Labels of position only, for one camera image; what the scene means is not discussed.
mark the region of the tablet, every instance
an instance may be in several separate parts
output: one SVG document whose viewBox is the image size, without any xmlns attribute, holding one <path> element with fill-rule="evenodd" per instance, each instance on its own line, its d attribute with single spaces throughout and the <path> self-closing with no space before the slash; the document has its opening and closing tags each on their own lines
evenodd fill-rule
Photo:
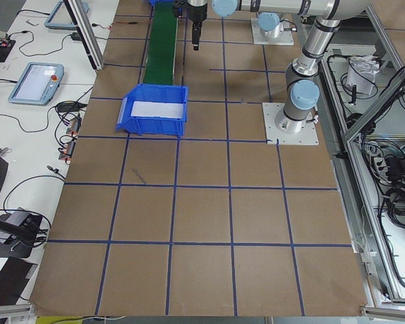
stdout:
<svg viewBox="0 0 405 324">
<path fill-rule="evenodd" d="M 82 6 L 84 8 L 84 11 L 87 13 L 88 12 L 87 2 L 83 2 Z M 44 25 L 45 27 L 50 29 L 67 29 L 67 30 L 76 29 L 63 1 L 59 1 L 57 3 L 53 11 L 49 14 Z"/>
<path fill-rule="evenodd" d="M 59 87 L 64 71 L 61 64 L 30 62 L 8 101 L 25 105 L 46 105 Z"/>
</svg>

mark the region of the green conveyor belt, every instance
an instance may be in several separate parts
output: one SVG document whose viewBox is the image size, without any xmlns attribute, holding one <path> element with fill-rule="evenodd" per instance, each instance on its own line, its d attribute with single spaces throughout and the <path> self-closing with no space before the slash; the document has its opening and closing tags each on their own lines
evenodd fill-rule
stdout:
<svg viewBox="0 0 405 324">
<path fill-rule="evenodd" d="M 177 19 L 171 2 L 156 2 L 144 83 L 173 85 Z"/>
</svg>

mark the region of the white mounting plate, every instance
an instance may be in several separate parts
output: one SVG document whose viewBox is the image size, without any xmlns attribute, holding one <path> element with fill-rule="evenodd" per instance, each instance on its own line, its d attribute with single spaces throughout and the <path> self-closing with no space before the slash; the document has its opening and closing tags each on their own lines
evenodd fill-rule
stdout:
<svg viewBox="0 0 405 324">
<path fill-rule="evenodd" d="M 292 33 L 290 31 L 283 31 L 279 37 L 275 39 L 267 40 L 267 37 L 264 37 L 261 34 L 261 31 L 258 26 L 258 18 L 252 18 L 250 20 L 250 24 L 252 25 L 252 35 L 254 37 L 254 44 L 258 45 L 285 45 L 285 46 L 293 46 L 294 39 L 292 38 Z M 290 28 L 290 24 L 288 22 L 282 22 L 284 28 Z"/>
<path fill-rule="evenodd" d="M 265 134 L 267 144 L 279 145 L 318 145 L 317 131 L 314 123 L 308 123 L 298 134 L 286 134 L 275 125 L 277 113 L 284 108 L 284 103 L 263 103 Z"/>
</svg>

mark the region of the blue joint cap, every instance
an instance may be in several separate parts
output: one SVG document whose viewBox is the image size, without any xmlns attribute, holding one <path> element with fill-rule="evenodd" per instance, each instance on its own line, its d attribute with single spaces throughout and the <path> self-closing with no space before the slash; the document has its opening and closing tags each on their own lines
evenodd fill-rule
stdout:
<svg viewBox="0 0 405 324">
<path fill-rule="evenodd" d="M 310 80 L 300 80 L 291 90 L 291 101 L 300 110 L 309 110 L 315 107 L 319 98 L 318 86 Z"/>
<path fill-rule="evenodd" d="M 227 17 L 237 10 L 238 0 L 212 0 L 214 12 L 221 17 Z"/>
<path fill-rule="evenodd" d="M 271 32 L 281 22 L 279 16 L 273 12 L 261 12 L 258 15 L 259 28 L 266 32 Z"/>
</svg>

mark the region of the blue plastic container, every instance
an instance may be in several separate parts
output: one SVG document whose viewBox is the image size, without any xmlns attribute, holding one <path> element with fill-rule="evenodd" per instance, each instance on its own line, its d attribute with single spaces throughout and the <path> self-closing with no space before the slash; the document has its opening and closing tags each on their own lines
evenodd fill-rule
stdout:
<svg viewBox="0 0 405 324">
<path fill-rule="evenodd" d="M 173 2 L 173 0 L 149 0 L 152 7 L 155 6 L 156 2 Z"/>
<path fill-rule="evenodd" d="M 134 103 L 179 103 L 183 107 L 181 118 L 159 116 L 132 116 Z M 161 86 L 157 84 L 139 84 L 130 91 L 121 102 L 119 119 L 116 130 L 125 129 L 129 133 L 184 135 L 186 113 L 188 106 L 187 86 Z"/>
</svg>

